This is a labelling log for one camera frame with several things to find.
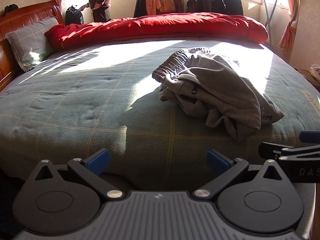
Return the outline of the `grey plaid pillow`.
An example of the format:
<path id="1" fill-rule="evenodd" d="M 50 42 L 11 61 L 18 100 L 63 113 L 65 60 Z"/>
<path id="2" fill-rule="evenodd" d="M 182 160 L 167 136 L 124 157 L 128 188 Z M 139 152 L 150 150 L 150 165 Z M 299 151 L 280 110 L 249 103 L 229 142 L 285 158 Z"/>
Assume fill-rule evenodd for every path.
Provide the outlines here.
<path id="1" fill-rule="evenodd" d="M 33 69 L 56 52 L 45 36 L 45 32 L 55 25 L 58 25 L 57 19 L 49 16 L 5 35 L 18 65 L 24 72 Z"/>

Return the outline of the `person in dark hoodie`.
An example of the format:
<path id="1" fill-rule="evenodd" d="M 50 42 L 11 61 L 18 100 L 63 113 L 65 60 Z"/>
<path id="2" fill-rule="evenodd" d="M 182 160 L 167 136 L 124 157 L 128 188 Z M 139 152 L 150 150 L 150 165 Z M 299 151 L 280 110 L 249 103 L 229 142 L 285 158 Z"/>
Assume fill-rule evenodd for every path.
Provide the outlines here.
<path id="1" fill-rule="evenodd" d="M 89 0 L 88 3 L 79 8 L 83 11 L 86 8 L 90 8 L 93 14 L 94 22 L 108 22 L 111 20 L 109 8 L 111 6 L 111 0 Z"/>

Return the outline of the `grey sweatpants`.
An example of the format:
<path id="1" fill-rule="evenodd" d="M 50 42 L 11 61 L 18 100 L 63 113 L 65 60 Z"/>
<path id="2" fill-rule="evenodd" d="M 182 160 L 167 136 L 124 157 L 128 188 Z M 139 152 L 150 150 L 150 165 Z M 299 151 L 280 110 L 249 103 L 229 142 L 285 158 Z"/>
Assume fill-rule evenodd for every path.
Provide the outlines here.
<path id="1" fill-rule="evenodd" d="M 236 142 L 246 140 L 261 126 L 283 118 L 280 108 L 251 81 L 238 74 L 235 63 L 210 48 L 180 49 L 153 72 L 161 83 L 161 101 L 178 104 L 206 126 L 225 126 Z"/>

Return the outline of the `rack with orange clothes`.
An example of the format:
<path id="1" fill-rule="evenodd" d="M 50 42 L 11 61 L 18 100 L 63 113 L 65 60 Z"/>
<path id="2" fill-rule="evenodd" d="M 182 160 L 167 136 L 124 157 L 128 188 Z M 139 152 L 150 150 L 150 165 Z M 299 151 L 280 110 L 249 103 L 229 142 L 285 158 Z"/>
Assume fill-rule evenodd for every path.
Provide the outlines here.
<path id="1" fill-rule="evenodd" d="M 184 12 L 184 0 L 136 0 L 134 17 Z"/>

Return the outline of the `black backpack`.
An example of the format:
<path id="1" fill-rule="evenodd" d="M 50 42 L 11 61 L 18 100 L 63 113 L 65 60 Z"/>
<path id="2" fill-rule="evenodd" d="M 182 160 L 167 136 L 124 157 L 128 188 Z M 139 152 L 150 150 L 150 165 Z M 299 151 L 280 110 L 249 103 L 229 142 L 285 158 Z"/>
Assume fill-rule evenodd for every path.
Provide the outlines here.
<path id="1" fill-rule="evenodd" d="M 84 18 L 82 12 L 75 7 L 69 7 L 65 12 L 65 24 L 83 24 Z"/>

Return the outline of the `wooden side table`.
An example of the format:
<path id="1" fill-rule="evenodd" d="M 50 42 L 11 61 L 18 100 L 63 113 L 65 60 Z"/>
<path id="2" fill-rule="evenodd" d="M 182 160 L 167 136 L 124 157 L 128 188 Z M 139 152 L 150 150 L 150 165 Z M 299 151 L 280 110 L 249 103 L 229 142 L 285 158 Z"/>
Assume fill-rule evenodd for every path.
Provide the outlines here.
<path id="1" fill-rule="evenodd" d="M 320 83 L 311 75 L 309 70 L 299 68 L 295 68 L 295 70 L 302 74 L 313 85 L 313 87 L 315 87 L 320 92 Z"/>

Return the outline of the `green plaid bed blanket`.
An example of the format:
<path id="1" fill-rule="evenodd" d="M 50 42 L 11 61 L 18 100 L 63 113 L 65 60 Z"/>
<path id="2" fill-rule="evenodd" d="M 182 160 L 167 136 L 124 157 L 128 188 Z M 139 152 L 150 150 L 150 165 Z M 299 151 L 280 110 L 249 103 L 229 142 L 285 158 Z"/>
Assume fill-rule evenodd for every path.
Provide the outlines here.
<path id="1" fill-rule="evenodd" d="M 162 102 L 152 72 L 183 48 L 210 47 L 250 72 L 283 111 L 243 142 Z M 262 164 L 260 143 L 300 146 L 319 130 L 319 92 L 265 46 L 218 38 L 105 43 L 57 52 L 1 91 L 1 169 L 27 179 L 43 159 L 65 164 L 102 148 L 106 178 L 139 190 L 193 190 L 213 179 L 206 153 Z"/>

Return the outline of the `pink clothes pile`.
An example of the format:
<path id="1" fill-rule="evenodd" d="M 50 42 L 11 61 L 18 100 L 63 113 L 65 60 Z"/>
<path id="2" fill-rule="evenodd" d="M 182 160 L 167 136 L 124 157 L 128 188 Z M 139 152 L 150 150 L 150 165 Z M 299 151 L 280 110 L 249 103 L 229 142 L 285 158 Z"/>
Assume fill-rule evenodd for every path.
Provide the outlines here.
<path id="1" fill-rule="evenodd" d="M 312 64 L 310 66 L 310 74 L 318 81 L 320 82 L 320 65 L 319 64 Z"/>

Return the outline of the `red duvet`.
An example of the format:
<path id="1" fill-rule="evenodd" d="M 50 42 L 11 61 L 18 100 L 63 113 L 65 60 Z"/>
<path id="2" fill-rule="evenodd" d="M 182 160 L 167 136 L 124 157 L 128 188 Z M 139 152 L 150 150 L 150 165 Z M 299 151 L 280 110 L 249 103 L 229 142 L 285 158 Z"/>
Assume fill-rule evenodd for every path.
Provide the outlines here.
<path id="1" fill-rule="evenodd" d="M 264 43 L 268 32 L 263 24 L 250 17 L 194 12 L 119 18 L 106 23 L 58 24 L 45 36 L 56 50 L 64 51 L 144 38 L 218 37 Z"/>

